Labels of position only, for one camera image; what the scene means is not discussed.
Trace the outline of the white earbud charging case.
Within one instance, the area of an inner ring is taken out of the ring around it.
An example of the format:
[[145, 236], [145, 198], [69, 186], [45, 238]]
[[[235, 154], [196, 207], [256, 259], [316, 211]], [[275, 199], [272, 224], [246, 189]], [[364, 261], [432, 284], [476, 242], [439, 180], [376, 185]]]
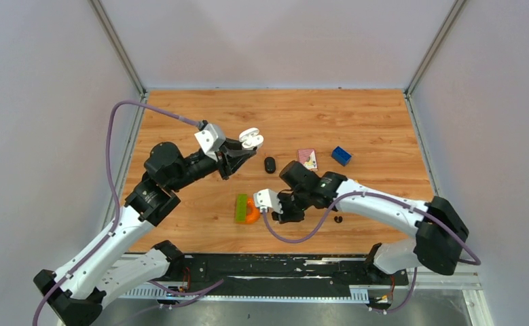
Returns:
[[239, 141], [243, 149], [259, 149], [264, 137], [258, 128], [249, 128], [239, 134]]

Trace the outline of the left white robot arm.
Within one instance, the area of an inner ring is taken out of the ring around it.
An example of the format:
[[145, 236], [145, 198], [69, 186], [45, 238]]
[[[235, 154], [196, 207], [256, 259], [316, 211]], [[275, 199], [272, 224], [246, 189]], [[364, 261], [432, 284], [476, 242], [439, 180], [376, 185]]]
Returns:
[[236, 141], [200, 132], [198, 139], [202, 148], [187, 157], [174, 143], [157, 144], [144, 163], [142, 180], [116, 208], [107, 229], [67, 264], [34, 277], [43, 300], [65, 325], [91, 325], [129, 290], [162, 276], [177, 280], [183, 275], [183, 253], [168, 240], [121, 267], [112, 265], [176, 208], [179, 190], [215, 171], [228, 179], [263, 145], [261, 135]]

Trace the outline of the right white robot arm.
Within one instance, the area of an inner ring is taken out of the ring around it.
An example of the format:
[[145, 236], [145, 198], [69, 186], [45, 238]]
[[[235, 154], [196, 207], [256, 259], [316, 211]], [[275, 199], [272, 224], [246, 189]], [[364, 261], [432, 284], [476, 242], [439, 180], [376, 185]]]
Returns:
[[432, 200], [412, 200], [366, 187], [335, 172], [318, 176], [298, 161], [288, 163], [280, 172], [287, 192], [263, 189], [253, 199], [261, 213], [271, 212], [279, 223], [303, 221], [308, 208], [352, 213], [393, 227], [407, 235], [394, 243], [377, 243], [369, 252], [364, 274], [372, 283], [382, 283], [391, 274], [406, 268], [425, 268], [445, 276], [452, 275], [463, 251], [468, 227], [452, 203], [440, 196]]

